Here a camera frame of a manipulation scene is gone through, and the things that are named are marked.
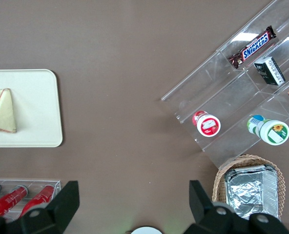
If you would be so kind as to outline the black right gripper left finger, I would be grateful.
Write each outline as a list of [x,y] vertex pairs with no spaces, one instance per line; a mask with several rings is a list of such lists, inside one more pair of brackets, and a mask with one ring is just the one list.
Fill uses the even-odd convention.
[[80,206],[78,181],[69,181],[49,203],[36,205],[20,218],[23,234],[62,234]]

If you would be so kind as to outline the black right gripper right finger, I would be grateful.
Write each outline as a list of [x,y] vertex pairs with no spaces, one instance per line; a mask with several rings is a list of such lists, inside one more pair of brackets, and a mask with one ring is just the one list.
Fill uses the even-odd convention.
[[284,224],[270,214],[256,213],[246,220],[227,206],[214,205],[198,180],[189,182],[189,205],[195,223],[185,230],[186,234],[289,234]]

